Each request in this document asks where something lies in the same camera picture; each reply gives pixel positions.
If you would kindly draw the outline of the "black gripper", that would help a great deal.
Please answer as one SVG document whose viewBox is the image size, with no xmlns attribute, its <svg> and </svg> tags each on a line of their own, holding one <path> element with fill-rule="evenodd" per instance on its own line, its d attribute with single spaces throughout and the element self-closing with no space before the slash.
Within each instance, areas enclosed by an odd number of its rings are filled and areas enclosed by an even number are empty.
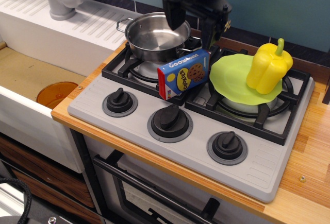
<svg viewBox="0 0 330 224">
<path fill-rule="evenodd" d="M 162 0 L 162 4 L 172 30 L 185 22 L 186 12 L 202 19 L 203 49 L 210 49 L 220 40 L 232 9 L 226 0 Z"/>
</svg>

